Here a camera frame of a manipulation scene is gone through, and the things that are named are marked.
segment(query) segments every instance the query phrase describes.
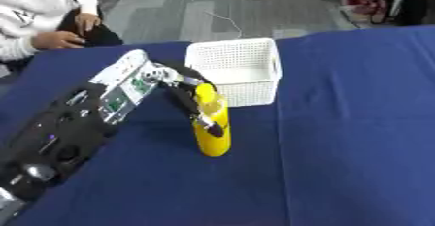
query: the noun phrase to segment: white plastic basket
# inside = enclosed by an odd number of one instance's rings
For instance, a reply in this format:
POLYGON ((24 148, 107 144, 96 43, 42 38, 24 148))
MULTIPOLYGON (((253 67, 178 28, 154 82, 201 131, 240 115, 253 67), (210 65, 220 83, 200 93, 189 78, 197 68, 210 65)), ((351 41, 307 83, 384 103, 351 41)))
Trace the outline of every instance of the white plastic basket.
POLYGON ((230 107, 272 104, 283 75, 270 38, 195 43, 185 65, 213 82, 230 107))

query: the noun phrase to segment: person's hand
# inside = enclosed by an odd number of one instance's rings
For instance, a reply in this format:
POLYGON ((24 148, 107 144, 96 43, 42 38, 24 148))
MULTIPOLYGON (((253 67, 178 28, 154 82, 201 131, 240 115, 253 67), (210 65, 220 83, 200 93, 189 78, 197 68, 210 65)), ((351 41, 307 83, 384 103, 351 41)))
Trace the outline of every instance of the person's hand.
POLYGON ((82 48, 84 43, 84 39, 66 31, 40 33, 32 38, 32 45, 37 50, 82 48))
POLYGON ((79 28, 80 35, 84 36, 85 32, 89 32, 93 27, 101 25, 101 19, 94 14, 80 13, 76 15, 76 25, 79 28))

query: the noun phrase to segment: black pants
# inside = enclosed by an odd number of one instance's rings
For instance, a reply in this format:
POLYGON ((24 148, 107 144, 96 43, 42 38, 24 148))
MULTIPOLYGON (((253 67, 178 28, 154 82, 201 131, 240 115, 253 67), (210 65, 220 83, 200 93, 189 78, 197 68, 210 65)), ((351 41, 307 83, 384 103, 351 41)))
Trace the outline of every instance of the black pants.
MULTIPOLYGON (((57 31, 68 31, 79 35, 79 28, 76 25, 75 19, 76 15, 80 12, 80 9, 76 9, 68 13, 68 15, 63 19, 57 31)), ((84 34, 86 39, 85 47, 97 47, 97 46, 113 46, 123 44, 123 40, 114 32, 112 32, 106 25, 101 24, 100 26, 95 26, 92 31, 86 32, 84 34)), ((24 68, 32 61, 33 57, 25 58, 18 61, 8 61, 5 65, 8 67, 9 71, 13 73, 20 73, 24 68)))

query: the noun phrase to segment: gray floor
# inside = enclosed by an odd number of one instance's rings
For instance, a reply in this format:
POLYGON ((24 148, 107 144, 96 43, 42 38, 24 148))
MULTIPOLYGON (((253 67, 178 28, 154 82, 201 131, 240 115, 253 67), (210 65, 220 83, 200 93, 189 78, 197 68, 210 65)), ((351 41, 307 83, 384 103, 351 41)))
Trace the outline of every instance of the gray floor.
MULTIPOLYGON (((126 43, 210 41, 243 37, 286 38, 313 32, 354 29, 337 0, 100 0, 106 23, 126 43)), ((6 72, 0 66, 0 77, 6 72)))

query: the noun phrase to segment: yellow bottle cap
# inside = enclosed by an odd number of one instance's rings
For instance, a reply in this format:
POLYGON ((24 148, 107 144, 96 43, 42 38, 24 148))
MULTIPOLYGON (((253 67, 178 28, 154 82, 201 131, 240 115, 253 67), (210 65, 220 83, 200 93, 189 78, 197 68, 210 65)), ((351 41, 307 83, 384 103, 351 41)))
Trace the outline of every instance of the yellow bottle cap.
POLYGON ((201 83, 196 87, 196 96, 202 103, 210 103, 215 99, 215 90, 209 83, 201 83))

